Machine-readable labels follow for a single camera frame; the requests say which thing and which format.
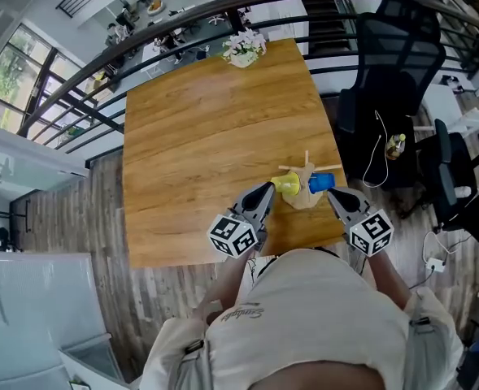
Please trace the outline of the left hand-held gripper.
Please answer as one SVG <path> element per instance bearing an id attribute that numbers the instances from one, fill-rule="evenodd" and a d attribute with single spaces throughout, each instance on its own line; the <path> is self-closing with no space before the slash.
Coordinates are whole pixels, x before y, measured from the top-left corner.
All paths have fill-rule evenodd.
<path id="1" fill-rule="evenodd" d="M 277 193 L 272 182 L 257 184 L 244 191 L 224 214 L 218 214 L 207 230 L 213 248 L 231 258 L 248 251 L 260 252 L 268 238 L 265 219 Z"/>

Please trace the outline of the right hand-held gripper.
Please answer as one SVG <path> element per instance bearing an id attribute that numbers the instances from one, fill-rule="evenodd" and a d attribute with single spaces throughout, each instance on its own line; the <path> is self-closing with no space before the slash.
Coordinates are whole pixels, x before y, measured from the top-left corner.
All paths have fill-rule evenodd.
<path id="1" fill-rule="evenodd" d="M 394 227 L 383 209 L 372 212 L 372 206 L 364 194 L 352 188 L 330 188 L 329 204 L 343 222 L 346 242 L 371 257 L 378 254 L 392 241 Z"/>

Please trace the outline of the yellow cup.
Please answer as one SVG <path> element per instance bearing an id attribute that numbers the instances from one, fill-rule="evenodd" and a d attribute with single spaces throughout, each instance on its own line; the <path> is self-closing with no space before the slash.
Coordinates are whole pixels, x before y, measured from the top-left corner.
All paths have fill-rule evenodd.
<path id="1" fill-rule="evenodd" d="M 295 171 L 289 171 L 285 175 L 273 176 L 270 182 L 274 185 L 277 193 L 297 196 L 301 191 L 301 180 Z"/>

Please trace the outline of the blue cup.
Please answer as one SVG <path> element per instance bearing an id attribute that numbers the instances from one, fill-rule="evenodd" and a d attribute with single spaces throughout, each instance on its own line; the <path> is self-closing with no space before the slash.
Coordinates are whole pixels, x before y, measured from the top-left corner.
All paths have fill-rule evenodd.
<path id="1" fill-rule="evenodd" d="M 313 172 L 308 180 L 308 188 L 311 194 L 321 193 L 335 186 L 335 176 L 330 172 Z"/>

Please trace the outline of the wooden cup tree stand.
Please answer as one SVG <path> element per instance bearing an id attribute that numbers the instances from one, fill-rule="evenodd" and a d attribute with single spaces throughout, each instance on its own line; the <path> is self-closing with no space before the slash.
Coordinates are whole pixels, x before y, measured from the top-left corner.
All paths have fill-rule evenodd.
<path id="1" fill-rule="evenodd" d="M 316 166 L 310 161 L 309 151 L 304 154 L 304 165 L 301 167 L 279 165 L 280 171 L 295 171 L 301 180 L 301 191 L 297 196 L 288 196 L 281 194 L 283 200 L 296 210 L 311 209 L 317 205 L 323 196 L 323 192 L 311 194 L 308 188 L 308 180 L 313 172 L 330 172 L 342 169 L 342 164 L 333 164 L 326 166 Z"/>

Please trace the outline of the person's right forearm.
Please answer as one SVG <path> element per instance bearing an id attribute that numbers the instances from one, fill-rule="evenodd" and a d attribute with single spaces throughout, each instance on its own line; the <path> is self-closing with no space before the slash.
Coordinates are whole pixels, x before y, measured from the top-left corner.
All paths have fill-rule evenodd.
<path id="1" fill-rule="evenodd" d="M 385 294 L 398 308 L 404 310 L 411 298 L 411 290 L 396 271 L 388 254 L 385 251 L 373 254 L 368 258 L 368 263 L 377 291 Z"/>

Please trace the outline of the person's left forearm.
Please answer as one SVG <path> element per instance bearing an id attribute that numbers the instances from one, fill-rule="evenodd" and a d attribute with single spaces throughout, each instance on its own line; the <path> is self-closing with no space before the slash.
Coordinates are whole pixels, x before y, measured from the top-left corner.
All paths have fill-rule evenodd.
<path id="1" fill-rule="evenodd" d="M 252 252 L 239 258 L 227 258 L 218 270 L 217 278 L 193 311 L 192 317 L 210 325 L 224 311 L 236 303 L 246 263 Z"/>

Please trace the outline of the yellow-capped drink bottle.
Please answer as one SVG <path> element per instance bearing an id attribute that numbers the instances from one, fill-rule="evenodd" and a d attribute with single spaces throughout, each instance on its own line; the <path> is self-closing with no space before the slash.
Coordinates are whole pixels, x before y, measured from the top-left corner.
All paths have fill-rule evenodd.
<path id="1" fill-rule="evenodd" d="M 393 135 L 387 142 L 385 155 L 389 160 L 396 160 L 405 150 L 406 135 L 403 133 Z"/>

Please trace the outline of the wooden table with white legs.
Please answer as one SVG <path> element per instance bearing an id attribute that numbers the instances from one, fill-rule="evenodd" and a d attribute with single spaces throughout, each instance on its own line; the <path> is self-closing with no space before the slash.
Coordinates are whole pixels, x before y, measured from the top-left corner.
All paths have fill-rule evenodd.
<path id="1" fill-rule="evenodd" d="M 332 167 L 346 184 L 326 111 L 291 39 L 247 68 L 210 57 L 130 90 L 123 190 L 134 268 L 219 262 L 207 230 L 282 166 Z"/>

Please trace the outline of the person's cream shirt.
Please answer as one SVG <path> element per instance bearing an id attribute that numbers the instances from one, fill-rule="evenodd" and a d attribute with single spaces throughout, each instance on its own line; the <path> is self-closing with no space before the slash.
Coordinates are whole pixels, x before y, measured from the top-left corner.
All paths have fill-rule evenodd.
<path id="1" fill-rule="evenodd" d="M 401 310 L 336 254 L 289 251 L 210 325 L 167 320 L 139 390 L 443 390 L 463 345 L 434 293 L 410 290 Z"/>

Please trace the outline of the black mesh office chair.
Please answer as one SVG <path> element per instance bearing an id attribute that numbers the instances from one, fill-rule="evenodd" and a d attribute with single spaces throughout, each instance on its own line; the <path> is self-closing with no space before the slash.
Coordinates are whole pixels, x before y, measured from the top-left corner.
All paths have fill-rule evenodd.
<path id="1" fill-rule="evenodd" d="M 415 0 L 382 0 L 358 16 L 356 39 L 357 77 L 340 92 L 335 124 L 344 171 L 369 188 L 409 188 L 417 173 L 412 118 L 446 60 L 437 16 Z M 405 150 L 389 160 L 386 144 L 400 133 Z"/>

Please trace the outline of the white wooden chair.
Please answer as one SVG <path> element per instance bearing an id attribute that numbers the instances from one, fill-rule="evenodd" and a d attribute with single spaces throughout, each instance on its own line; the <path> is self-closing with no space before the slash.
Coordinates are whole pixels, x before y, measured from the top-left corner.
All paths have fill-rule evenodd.
<path id="1" fill-rule="evenodd" d="M 479 130 L 479 108 L 461 110 L 456 96 L 449 86 L 431 84 L 422 100 L 427 116 L 430 120 L 428 126 L 414 126 L 415 132 L 433 132 L 434 121 L 440 119 L 445 123 L 449 133 L 460 133 L 463 137 Z"/>

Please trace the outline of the white flowers in pot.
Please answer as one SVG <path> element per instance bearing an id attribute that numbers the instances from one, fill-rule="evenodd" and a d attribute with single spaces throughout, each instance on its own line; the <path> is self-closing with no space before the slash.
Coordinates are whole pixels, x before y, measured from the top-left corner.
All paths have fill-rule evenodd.
<path id="1" fill-rule="evenodd" d="M 231 36 L 222 46 L 224 47 L 222 59 L 239 68 L 249 67 L 267 51 L 264 36 L 249 28 Z"/>

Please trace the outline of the white cabinet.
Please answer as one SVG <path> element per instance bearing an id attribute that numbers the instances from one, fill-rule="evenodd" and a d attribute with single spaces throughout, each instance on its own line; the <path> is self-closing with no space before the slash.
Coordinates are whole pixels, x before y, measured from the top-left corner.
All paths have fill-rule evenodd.
<path id="1" fill-rule="evenodd" d="M 109 333 L 60 349 L 59 356 L 72 390 L 132 389 L 118 366 Z"/>

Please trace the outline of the large window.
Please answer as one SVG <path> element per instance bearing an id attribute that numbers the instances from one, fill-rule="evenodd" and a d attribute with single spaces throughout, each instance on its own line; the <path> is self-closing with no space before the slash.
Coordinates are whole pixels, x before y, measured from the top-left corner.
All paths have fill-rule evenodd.
<path id="1" fill-rule="evenodd" d="M 20 126 L 80 66 L 21 24 L 0 53 L 0 128 Z"/>

